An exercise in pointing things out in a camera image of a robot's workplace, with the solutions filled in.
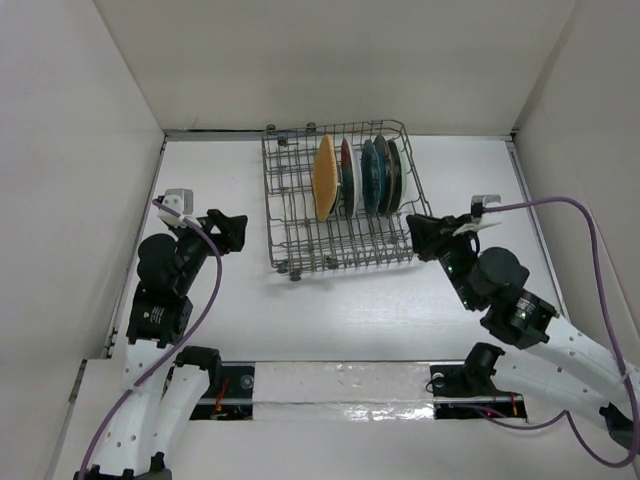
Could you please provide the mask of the red plate with teal flower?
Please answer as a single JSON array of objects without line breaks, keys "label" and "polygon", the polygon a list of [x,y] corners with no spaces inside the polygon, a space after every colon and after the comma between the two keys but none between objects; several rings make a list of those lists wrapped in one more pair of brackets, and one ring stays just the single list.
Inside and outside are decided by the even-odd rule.
[{"label": "red plate with teal flower", "polygon": [[361,198],[362,178],[359,159],[347,138],[344,138],[341,142],[341,172],[346,216],[354,218]]}]

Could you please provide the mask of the dark teal scalloped plate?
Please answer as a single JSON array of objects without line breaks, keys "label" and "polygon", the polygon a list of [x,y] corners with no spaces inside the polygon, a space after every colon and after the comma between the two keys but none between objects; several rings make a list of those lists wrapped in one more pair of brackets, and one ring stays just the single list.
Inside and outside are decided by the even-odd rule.
[{"label": "dark teal scalloped plate", "polygon": [[368,215],[376,215],[382,195],[382,178],[380,159],[374,143],[369,139],[362,146],[361,173],[365,211]]}]

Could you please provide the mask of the orange woven square plate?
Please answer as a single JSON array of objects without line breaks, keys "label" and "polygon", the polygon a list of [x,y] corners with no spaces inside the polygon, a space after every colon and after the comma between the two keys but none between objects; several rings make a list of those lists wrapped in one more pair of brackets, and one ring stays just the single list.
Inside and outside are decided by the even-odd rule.
[{"label": "orange woven square plate", "polygon": [[325,222],[338,194],[338,169],[333,137],[324,135],[314,159],[312,190],[315,199],[316,218]]}]

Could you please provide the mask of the grey reindeer snowflake plate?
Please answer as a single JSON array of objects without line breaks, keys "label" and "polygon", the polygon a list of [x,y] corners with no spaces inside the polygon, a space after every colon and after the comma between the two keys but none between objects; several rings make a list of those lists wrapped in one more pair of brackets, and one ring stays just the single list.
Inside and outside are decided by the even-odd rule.
[{"label": "grey reindeer snowflake plate", "polygon": [[395,141],[387,140],[381,134],[375,137],[374,147],[380,160],[383,181],[378,213],[389,216],[397,212],[402,196],[401,159]]}]

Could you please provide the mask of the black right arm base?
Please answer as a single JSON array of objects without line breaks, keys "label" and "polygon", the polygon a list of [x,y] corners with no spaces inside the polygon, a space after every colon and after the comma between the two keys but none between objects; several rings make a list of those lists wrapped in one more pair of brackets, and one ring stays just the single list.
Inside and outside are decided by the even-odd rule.
[{"label": "black right arm base", "polygon": [[433,397],[436,420],[526,420],[528,417],[520,394],[497,390],[490,381],[468,380],[461,363],[431,365],[430,375],[425,390]]}]

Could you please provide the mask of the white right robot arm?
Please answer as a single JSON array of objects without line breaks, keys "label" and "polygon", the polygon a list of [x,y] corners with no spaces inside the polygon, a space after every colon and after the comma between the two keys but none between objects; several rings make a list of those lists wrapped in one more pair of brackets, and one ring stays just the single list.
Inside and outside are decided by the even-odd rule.
[{"label": "white right robot arm", "polygon": [[414,253],[438,262],[463,307],[482,313],[495,344],[476,343],[464,363],[439,372],[435,394],[513,392],[545,400],[639,451],[639,371],[579,331],[526,289],[528,269],[503,247],[479,248],[467,216],[406,218]]}]

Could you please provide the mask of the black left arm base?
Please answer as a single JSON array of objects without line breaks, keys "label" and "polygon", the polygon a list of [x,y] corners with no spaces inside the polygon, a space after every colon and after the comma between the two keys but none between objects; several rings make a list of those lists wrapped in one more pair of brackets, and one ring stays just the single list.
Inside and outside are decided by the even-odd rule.
[{"label": "black left arm base", "polygon": [[223,363],[219,380],[196,404],[192,421],[253,419],[254,363]]}]

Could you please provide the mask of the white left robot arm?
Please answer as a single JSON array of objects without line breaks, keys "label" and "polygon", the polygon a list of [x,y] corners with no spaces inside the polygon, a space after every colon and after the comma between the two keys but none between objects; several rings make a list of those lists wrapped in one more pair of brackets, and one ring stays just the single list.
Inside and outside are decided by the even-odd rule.
[{"label": "white left robot arm", "polygon": [[204,321],[188,297],[208,258],[245,245],[248,218],[217,209],[192,217],[160,206],[168,231],[138,247],[126,330],[123,392],[93,435],[77,479],[169,479],[171,456],[202,396],[225,391],[218,350],[188,345]]}]

